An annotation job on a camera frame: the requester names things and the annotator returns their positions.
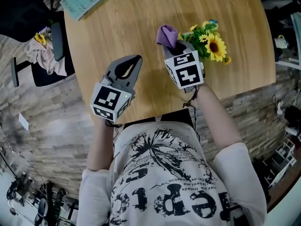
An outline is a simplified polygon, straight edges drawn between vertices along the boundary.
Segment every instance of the white t-shirt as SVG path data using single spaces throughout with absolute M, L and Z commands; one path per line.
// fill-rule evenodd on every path
M 132 125 L 110 170 L 83 172 L 77 225 L 229 226 L 243 222 L 242 212 L 249 225 L 263 225 L 265 196 L 245 144 L 221 150 L 212 167 L 191 126 Z

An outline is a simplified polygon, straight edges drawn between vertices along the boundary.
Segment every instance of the cable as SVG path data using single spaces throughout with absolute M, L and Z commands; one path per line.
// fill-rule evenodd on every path
M 42 176 L 40 175 L 40 173 L 35 169 L 35 167 L 34 167 L 29 161 L 27 161 L 27 162 L 28 162 L 28 164 L 31 165 L 32 168 L 37 172 L 37 174 L 40 176 L 40 178 L 42 179 L 43 183 L 45 184 L 45 181 L 44 181 L 44 179 L 42 178 Z
M 186 107 L 193 107 L 193 112 L 194 112 L 194 131 L 196 132 L 196 134 L 197 134 L 197 137 L 198 137 L 198 140 L 200 140 L 201 139 L 201 136 L 198 134 L 198 132 L 197 132 L 197 109 L 196 109 L 196 107 L 194 107 L 192 104 L 191 104 L 191 102 L 193 101 L 193 100 L 195 100 L 196 99 L 196 97 L 197 97 L 197 95 L 198 95 L 198 87 L 197 86 L 194 86 L 194 89 L 195 89 L 195 91 L 194 91 L 194 94 L 193 94 L 193 96 L 191 97 L 191 99 L 187 102 L 187 103 L 184 103 L 183 104 L 183 108 L 186 106 Z
M 115 132 L 116 132 L 116 136 L 114 136 L 113 140 L 115 140 L 115 138 L 118 136 L 119 134 L 119 128 L 122 127 L 122 124 L 114 124 L 109 120 L 105 121 L 106 126 L 108 127 L 115 127 Z
M 12 149 L 12 146 L 11 146 L 10 143 L 9 143 L 8 137 L 7 137 L 7 135 L 6 135 L 5 131 L 4 131 L 4 129 L 2 128 L 2 125 L 1 125 L 1 124 L 0 124 L 0 127 L 1 127 L 1 130 L 2 130 L 2 132 L 3 132 L 3 134 L 4 134 L 4 136 L 5 136 L 6 143 L 9 145 L 10 150 L 12 150 L 12 152 L 14 152 L 13 149 Z M 44 182 L 44 179 L 42 178 L 42 176 L 40 175 L 40 173 L 35 169 L 35 167 L 34 167 L 28 160 L 26 160 L 26 158 L 23 157 L 21 154 L 19 154 L 19 156 L 22 157 L 25 161 L 27 161 L 27 162 L 29 163 L 29 165 L 32 166 L 32 168 L 33 168 L 33 169 L 37 172 L 37 174 L 41 177 L 43 183 L 45 183 L 45 182 Z M 8 168 L 11 170 L 11 172 L 14 174 L 14 176 L 17 178 L 17 176 L 16 176 L 15 173 L 12 171 L 12 169 L 10 168 L 10 166 L 9 166 L 7 163 L 6 163 L 6 165 L 7 165 Z

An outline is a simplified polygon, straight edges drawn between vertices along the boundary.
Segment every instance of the black wire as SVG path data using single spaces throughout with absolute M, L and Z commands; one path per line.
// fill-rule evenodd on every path
M 12 148 L 11 144 L 9 143 L 8 137 L 7 137 L 7 135 L 6 135 L 6 133 L 5 133 L 5 131 L 4 131 L 4 129 L 3 129 L 3 127 L 2 127 L 1 124 L 0 124 L 0 126 L 1 126 L 1 130 L 2 130 L 2 132 L 3 132 L 3 134 L 4 134 L 5 138 L 6 138 L 6 141 L 7 141 L 8 145 L 9 145 L 9 147 Z M 25 161 L 27 161 L 26 158 L 23 157 L 22 155 L 19 154 L 19 156 L 21 156 Z M 45 182 L 44 182 L 44 179 L 42 178 L 42 176 L 40 175 L 40 173 L 35 169 L 35 167 L 34 167 L 29 161 L 27 161 L 27 162 L 29 163 L 29 165 L 32 166 L 32 168 L 33 168 L 33 169 L 37 172 L 37 174 L 41 177 L 43 183 L 45 183 Z
M 119 134 L 119 129 L 120 127 L 115 127 L 115 132 L 116 132 L 116 135 L 114 136 L 113 140 L 115 140 L 115 138 L 118 136 Z
M 198 134 L 198 132 L 197 132 L 197 109 L 196 109 L 196 107 L 194 107 L 192 104 L 191 104 L 191 102 L 193 101 L 193 100 L 195 100 L 196 99 L 196 97 L 197 97 L 197 94 L 198 94 L 198 87 L 197 86 L 194 86 L 194 89 L 195 89 L 195 91 L 194 91 L 194 94 L 193 94 L 193 96 L 191 97 L 191 99 L 187 102 L 187 103 L 184 103 L 183 104 L 183 108 L 186 106 L 186 107 L 193 107 L 193 112 L 194 112 L 194 131 L 196 132 L 196 134 L 197 134 L 197 137 L 198 137 L 198 140 L 200 140 L 201 139 L 201 136 Z
M 5 157 L 2 155 L 2 153 L 0 153 L 0 156 L 2 157 L 3 161 L 5 162 L 5 164 L 7 165 L 8 169 L 12 172 L 12 174 L 14 174 L 14 177 L 17 179 L 17 175 L 15 174 L 15 172 L 11 169 L 10 165 L 6 162 Z
M 32 168 L 37 172 L 37 174 L 38 174 L 38 175 L 40 176 L 40 178 L 42 179 L 43 183 L 45 183 L 44 179 L 42 178 L 42 176 L 40 175 L 40 173 L 35 169 L 35 167 L 34 167 L 29 161 L 27 161 L 27 162 L 28 162 L 29 165 L 31 165 Z
M 115 128 L 120 128 L 120 127 L 122 127 L 122 124 L 114 124 L 114 123 L 112 123 L 112 122 L 109 121 L 109 120 L 106 120 L 106 121 L 105 121 L 105 124 L 106 124 L 108 127 L 115 127 Z

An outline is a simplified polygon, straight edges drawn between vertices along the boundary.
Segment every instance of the wooden table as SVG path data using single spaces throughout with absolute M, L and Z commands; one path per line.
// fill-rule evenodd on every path
M 182 109 L 192 94 L 184 94 L 167 74 L 162 48 L 156 44 L 157 30 L 170 24 L 186 32 L 210 19 L 218 21 L 232 58 L 228 66 L 205 63 L 206 82 L 219 98 L 275 82 L 272 37 L 260 0 L 102 0 L 80 21 L 66 12 L 71 56 L 88 109 L 94 85 L 108 65 L 132 54 L 141 55 L 143 64 L 136 98 L 118 122 Z

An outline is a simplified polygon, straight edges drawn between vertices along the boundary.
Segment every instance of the flower bouquet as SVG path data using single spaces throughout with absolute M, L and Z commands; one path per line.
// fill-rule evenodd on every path
M 197 24 L 192 26 L 190 32 L 179 33 L 178 39 L 191 43 L 198 51 L 201 62 L 209 57 L 217 62 L 224 61 L 225 65 L 231 62 L 231 58 L 226 56 L 227 47 L 218 33 L 218 24 L 215 20 L 205 21 L 201 27 Z

